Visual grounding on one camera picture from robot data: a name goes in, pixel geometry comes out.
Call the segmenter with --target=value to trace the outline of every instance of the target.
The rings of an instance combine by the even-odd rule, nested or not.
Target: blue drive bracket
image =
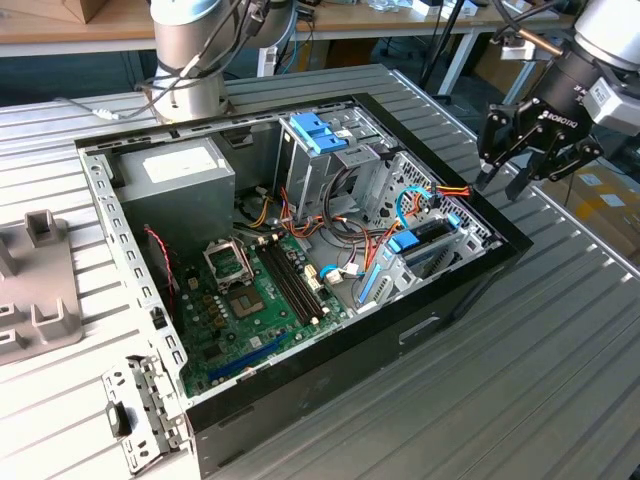
[[[329,124],[315,113],[291,115],[289,123],[317,154],[335,152],[348,146],[346,140],[335,136]]]

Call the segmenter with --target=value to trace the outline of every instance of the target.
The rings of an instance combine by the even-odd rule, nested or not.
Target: slotted table surface
[[[396,72],[364,66],[230,82],[240,111],[367,92],[472,181],[471,132]],[[84,100],[132,111],[141,95]],[[48,208],[71,226],[78,344],[0,367],[0,477],[129,478],[100,375],[145,351],[72,140],[107,124],[53,103],[0,109],[0,225]],[[537,189],[485,196],[535,242],[462,321],[216,479],[625,479],[640,462],[639,274]],[[181,453],[148,478],[197,478]]]

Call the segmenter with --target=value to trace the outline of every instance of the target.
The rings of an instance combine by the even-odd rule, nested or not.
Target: white connector
[[[329,283],[329,285],[337,285],[342,282],[342,274],[338,269],[331,270],[324,276],[324,279]]]
[[[94,108],[91,110],[91,113],[103,120],[120,120],[119,114],[114,113],[111,110],[107,110],[106,108]]]

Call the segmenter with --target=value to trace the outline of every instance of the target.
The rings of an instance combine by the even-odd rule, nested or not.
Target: blue latch
[[[462,220],[460,220],[460,217],[453,212],[447,215],[447,220],[449,220],[449,223],[453,226],[453,228],[458,228],[462,223]]]
[[[291,115],[289,122],[318,154],[341,150],[348,145],[346,140],[335,136],[329,124],[323,122],[315,113]]]
[[[391,247],[391,250],[393,250],[394,253],[400,253],[401,251],[411,248],[419,243],[420,240],[418,240],[410,230],[398,232],[389,239],[389,247]]]

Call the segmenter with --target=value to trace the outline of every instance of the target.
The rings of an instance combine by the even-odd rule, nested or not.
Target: yellow wire
[[[469,188],[469,187],[445,187],[445,186],[443,186],[443,185],[438,185],[438,187],[437,187],[437,188],[439,188],[439,189],[441,189],[441,190],[455,190],[455,191],[459,191],[459,192],[461,192],[461,191],[463,191],[463,190],[466,190],[466,189],[467,189],[467,188]]]
[[[267,206],[269,204],[269,198],[265,198],[264,199],[264,204],[262,205],[262,213],[260,214],[260,217],[258,217],[258,219],[249,224],[249,227],[251,228],[257,228],[260,225],[262,225],[264,223],[264,221],[267,219]]]

